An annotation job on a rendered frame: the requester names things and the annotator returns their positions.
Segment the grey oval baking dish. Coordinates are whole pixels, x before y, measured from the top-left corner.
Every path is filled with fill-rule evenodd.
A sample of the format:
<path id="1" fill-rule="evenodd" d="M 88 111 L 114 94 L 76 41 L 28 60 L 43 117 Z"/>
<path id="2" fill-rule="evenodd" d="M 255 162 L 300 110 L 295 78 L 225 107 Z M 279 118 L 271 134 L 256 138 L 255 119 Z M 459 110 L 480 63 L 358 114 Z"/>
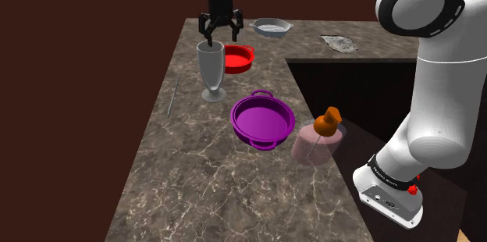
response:
<path id="1" fill-rule="evenodd" d="M 284 37 L 293 24 L 279 18 L 259 18 L 250 23 L 250 26 L 264 37 Z"/>

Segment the pink soap dispenser orange pump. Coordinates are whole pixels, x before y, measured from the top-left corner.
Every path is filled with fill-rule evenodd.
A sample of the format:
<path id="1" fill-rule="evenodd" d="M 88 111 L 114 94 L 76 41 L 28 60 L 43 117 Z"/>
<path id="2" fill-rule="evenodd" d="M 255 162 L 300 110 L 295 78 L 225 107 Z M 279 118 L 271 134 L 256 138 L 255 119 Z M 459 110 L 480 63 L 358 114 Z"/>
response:
<path id="1" fill-rule="evenodd" d="M 339 109 L 329 106 L 324 115 L 302 125 L 293 145 L 291 156 L 301 165 L 325 164 L 347 134 Z"/>

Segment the grey crumpled cloth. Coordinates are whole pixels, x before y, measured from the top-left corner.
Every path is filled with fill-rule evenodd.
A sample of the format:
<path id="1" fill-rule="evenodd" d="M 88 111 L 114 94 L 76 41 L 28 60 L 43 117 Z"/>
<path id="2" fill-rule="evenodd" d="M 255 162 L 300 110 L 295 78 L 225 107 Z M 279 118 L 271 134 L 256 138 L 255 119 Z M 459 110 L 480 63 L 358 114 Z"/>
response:
<path id="1" fill-rule="evenodd" d="M 322 35 L 321 39 L 334 51 L 350 54 L 358 50 L 356 44 L 350 37 L 341 35 Z"/>

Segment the purple round pan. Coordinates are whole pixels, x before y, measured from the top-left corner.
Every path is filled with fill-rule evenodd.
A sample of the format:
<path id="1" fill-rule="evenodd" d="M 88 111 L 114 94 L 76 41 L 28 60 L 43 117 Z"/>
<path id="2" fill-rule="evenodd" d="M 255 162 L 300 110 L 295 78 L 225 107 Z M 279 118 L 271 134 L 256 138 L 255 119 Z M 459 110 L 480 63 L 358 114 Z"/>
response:
<path id="1" fill-rule="evenodd" d="M 235 134 L 259 151 L 271 151 L 293 132 L 295 115 L 270 91 L 259 89 L 236 102 L 229 114 Z"/>

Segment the dark robot stand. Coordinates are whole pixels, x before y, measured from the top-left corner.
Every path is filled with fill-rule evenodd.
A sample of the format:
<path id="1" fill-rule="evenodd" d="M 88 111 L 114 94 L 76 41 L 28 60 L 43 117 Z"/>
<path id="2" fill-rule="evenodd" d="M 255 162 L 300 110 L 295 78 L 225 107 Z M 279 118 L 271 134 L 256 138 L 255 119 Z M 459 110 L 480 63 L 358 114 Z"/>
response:
<path id="1" fill-rule="evenodd" d="M 364 165 L 384 142 L 345 119 L 347 130 L 332 154 L 374 242 L 457 242 L 467 192 L 428 169 L 420 175 L 424 213 L 418 226 L 407 230 L 370 208 L 358 197 L 353 172 Z"/>

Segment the thin grey rod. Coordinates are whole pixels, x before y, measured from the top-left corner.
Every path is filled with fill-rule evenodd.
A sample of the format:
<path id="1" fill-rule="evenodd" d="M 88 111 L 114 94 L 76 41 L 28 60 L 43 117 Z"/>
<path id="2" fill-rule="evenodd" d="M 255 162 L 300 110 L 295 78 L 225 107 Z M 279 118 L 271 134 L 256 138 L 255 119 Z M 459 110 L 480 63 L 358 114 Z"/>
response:
<path id="1" fill-rule="evenodd" d="M 177 88 L 179 86 L 179 81 L 180 81 L 180 75 L 178 75 L 177 78 L 176 78 L 174 91 L 172 93 L 172 97 L 171 97 L 171 100 L 170 100 L 170 103 L 169 103 L 169 107 L 168 107 L 168 111 L 167 111 L 167 118 L 170 118 L 170 116 L 171 116 L 173 103 L 174 103 L 174 100 L 176 98 Z"/>

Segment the tall grey footed glass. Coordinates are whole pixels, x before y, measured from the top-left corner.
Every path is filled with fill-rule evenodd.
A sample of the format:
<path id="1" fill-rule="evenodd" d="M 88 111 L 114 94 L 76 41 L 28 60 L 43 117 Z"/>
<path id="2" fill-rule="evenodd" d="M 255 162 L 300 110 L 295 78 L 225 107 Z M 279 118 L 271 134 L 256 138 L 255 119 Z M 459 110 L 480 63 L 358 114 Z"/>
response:
<path id="1" fill-rule="evenodd" d="M 226 97 L 226 91 L 221 88 L 226 70 L 225 46 L 219 41 L 209 44 L 202 41 L 197 45 L 197 63 L 205 89 L 201 97 L 207 102 L 219 102 Z"/>

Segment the red round pan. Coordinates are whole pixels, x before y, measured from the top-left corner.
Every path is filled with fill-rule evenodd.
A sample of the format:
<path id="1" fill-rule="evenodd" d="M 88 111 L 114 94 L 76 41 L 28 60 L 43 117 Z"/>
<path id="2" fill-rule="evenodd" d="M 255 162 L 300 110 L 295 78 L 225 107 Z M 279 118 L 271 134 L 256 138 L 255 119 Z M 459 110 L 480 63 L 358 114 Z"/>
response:
<path id="1" fill-rule="evenodd" d="M 250 45 L 226 45 L 225 56 L 225 74 L 245 73 L 254 61 L 254 48 Z"/>

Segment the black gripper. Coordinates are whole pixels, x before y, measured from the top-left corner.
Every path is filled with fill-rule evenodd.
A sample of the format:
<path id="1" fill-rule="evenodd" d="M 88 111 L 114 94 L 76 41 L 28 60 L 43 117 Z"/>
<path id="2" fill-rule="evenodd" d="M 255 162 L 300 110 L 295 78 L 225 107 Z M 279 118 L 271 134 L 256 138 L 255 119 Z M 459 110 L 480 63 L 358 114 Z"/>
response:
<path id="1" fill-rule="evenodd" d="M 208 10 L 209 13 L 201 13 L 198 17 L 198 31 L 204 35 L 208 46 L 213 46 L 215 24 L 229 24 L 232 41 L 237 42 L 238 34 L 244 27 L 244 18 L 240 9 L 233 10 L 233 0 L 208 0 Z"/>

